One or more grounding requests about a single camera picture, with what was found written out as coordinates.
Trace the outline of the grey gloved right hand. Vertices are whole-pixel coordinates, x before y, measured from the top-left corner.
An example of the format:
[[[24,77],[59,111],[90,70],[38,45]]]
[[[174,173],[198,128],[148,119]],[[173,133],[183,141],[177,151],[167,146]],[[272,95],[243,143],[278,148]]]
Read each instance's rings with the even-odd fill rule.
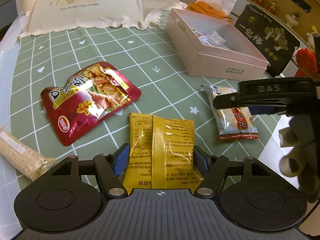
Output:
[[[319,200],[319,124],[309,115],[298,115],[279,130],[280,146],[292,147],[279,162],[282,175],[298,179],[299,190],[310,203]]]

